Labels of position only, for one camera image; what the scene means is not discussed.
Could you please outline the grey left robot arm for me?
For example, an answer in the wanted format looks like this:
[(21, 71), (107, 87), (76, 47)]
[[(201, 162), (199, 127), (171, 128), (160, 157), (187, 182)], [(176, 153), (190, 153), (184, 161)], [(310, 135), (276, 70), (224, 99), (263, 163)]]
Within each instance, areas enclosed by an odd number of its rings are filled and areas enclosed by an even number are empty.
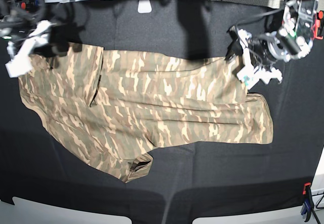
[[(306, 57), (318, 38), (320, 20), (318, 0), (284, 0), (279, 9), (253, 15), (235, 23), (229, 31), (236, 38), (230, 46), (229, 58), (240, 56), (243, 67), (236, 77), (250, 90), (259, 81), (268, 84), (271, 79), (282, 82), (282, 72), (275, 68), (278, 61), (289, 62)], [(281, 24), (272, 32), (253, 35), (243, 24), (282, 13)]]

